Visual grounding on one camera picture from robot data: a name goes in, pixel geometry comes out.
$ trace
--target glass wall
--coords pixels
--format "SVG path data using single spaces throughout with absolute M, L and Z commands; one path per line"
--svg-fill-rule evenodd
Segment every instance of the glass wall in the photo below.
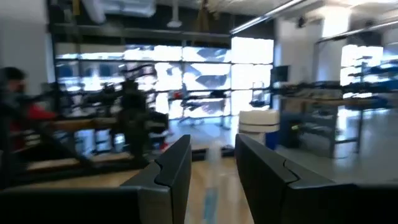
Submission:
M 251 110 L 252 89 L 269 87 L 274 41 L 235 37 L 231 49 L 175 47 L 164 45 L 82 45 L 81 54 L 72 44 L 57 44 L 58 82 L 69 91 L 97 91 L 103 83 L 120 83 L 120 71 L 149 64 L 141 73 L 153 73 L 138 79 L 141 90 L 155 91 L 155 109 L 182 116 L 181 102 L 169 103 L 169 91 L 181 90 L 183 83 L 191 95 L 208 95 L 225 90 L 230 96 L 221 111 L 220 100 L 204 99 L 193 117 L 236 115 Z

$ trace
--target person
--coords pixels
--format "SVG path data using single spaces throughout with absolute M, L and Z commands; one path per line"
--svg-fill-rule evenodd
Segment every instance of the person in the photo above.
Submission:
M 26 73 L 16 67 L 5 67 L 2 68 L 2 75 L 6 76 L 7 89 L 11 93 L 24 94 L 26 89 Z M 34 103 L 27 107 L 27 118 L 33 120 L 52 120 L 57 117 L 56 113 L 46 111 L 39 105 Z M 11 133 L 14 138 L 12 141 L 12 150 L 18 153 L 18 158 L 25 162 L 28 161 L 40 161 L 48 158 L 61 158 L 61 155 L 57 150 L 52 149 L 50 146 L 40 143 L 34 147 L 26 147 L 24 136 L 20 133 L 24 132 L 28 127 L 24 127 L 23 124 L 16 120 L 11 121 Z

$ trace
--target ceiling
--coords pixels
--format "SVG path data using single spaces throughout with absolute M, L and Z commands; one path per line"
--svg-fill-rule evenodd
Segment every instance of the ceiling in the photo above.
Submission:
M 173 0 L 157 0 L 158 4 L 172 4 Z M 220 12 L 243 15 L 261 15 L 270 11 L 274 6 L 283 4 L 286 0 L 208 0 L 209 5 Z M 182 7 L 198 9 L 201 0 L 178 0 Z
M 158 4 L 172 5 L 173 0 L 157 0 Z M 244 14 L 258 16 L 281 5 L 289 0 L 209 0 L 209 5 L 217 8 L 220 12 L 232 14 Z M 324 5 L 348 7 L 353 12 L 354 20 L 370 19 L 378 17 L 385 12 L 398 9 L 398 0 L 309 0 L 291 11 L 301 10 L 304 6 L 309 6 L 318 2 Z M 178 0 L 180 6 L 198 9 L 201 0 Z

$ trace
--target window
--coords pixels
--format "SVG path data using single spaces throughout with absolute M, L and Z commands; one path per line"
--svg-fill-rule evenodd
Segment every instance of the window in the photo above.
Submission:
M 351 74 L 357 74 L 362 72 L 362 64 L 365 62 L 367 66 L 373 67 L 378 66 L 381 63 L 383 55 L 382 47 L 375 46 L 360 46 L 357 45 L 346 45 L 343 47 L 341 55 L 341 66 L 340 70 L 340 85 L 348 85 L 350 83 L 357 83 L 361 81 L 361 77 L 350 77 Z M 383 79 L 379 79 L 377 75 L 365 75 L 363 77 L 364 82 L 380 82 Z M 346 93 L 343 95 L 344 98 L 347 97 L 368 97 L 371 93 Z
M 232 89 L 245 90 L 269 87 L 271 69 L 272 65 L 233 65 Z
M 266 110 L 269 107 L 253 108 L 250 105 L 252 101 L 252 90 L 239 90 L 233 91 L 231 95 L 232 100 L 232 115 L 238 115 L 240 111 L 251 111 L 251 110 Z M 269 101 L 269 94 L 266 94 L 265 101 Z
M 185 115 L 201 118 L 252 110 L 252 89 L 269 87 L 273 48 L 273 40 L 242 37 L 232 39 L 231 49 L 96 44 L 82 44 L 77 49 L 75 44 L 57 43 L 55 60 L 58 81 L 69 91 L 96 91 L 104 83 L 121 83 L 125 76 L 137 76 L 140 90 L 154 91 L 150 94 L 151 106 L 168 113 L 170 119 L 183 116 L 182 101 L 168 100 L 170 91 L 181 90 L 183 83 L 191 95 L 226 90 L 230 97 L 224 109 L 222 99 L 210 98 L 195 100 L 201 106 L 184 111 Z M 122 72 L 141 65 L 146 66 L 135 72 Z M 258 97 L 269 101 L 269 94 L 262 90 L 254 91 L 254 98 Z
M 188 62 L 230 62 L 231 51 L 211 47 L 184 47 L 182 57 Z
M 168 93 L 159 93 L 156 97 L 156 111 L 160 113 L 168 113 L 169 119 L 182 117 L 181 100 L 169 101 Z
M 183 82 L 188 90 L 226 90 L 231 86 L 231 65 L 185 63 Z
M 322 37 L 330 37 L 344 33 L 349 28 L 351 10 L 345 7 L 324 7 L 324 19 L 322 25 Z
M 273 40 L 232 38 L 232 62 L 269 64 L 272 63 L 273 59 Z
M 164 45 L 129 45 L 124 53 L 126 60 L 179 61 L 182 47 Z

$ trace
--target large window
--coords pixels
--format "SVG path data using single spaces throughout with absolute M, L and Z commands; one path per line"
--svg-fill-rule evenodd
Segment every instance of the large window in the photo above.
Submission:
M 380 65 L 383 56 L 383 48 L 375 46 L 346 45 L 341 53 L 341 85 L 348 85 L 361 81 L 360 76 L 352 76 L 362 72 L 362 64 L 373 67 Z M 379 82 L 377 75 L 366 75 L 363 77 L 365 82 Z
M 69 91 L 100 90 L 104 83 L 122 82 L 121 70 L 148 65 L 135 73 L 142 76 L 137 79 L 139 89 L 154 90 L 155 109 L 174 119 L 185 112 L 210 117 L 252 110 L 252 96 L 269 87 L 273 48 L 273 40 L 235 37 L 231 49 L 164 45 L 82 45 L 78 49 L 62 43 L 55 53 L 58 81 Z M 225 90 L 230 97 L 225 108 L 220 100 L 203 99 L 197 101 L 201 107 L 195 111 L 183 111 L 181 101 L 168 100 L 169 92 L 181 90 L 183 83 L 191 95 Z

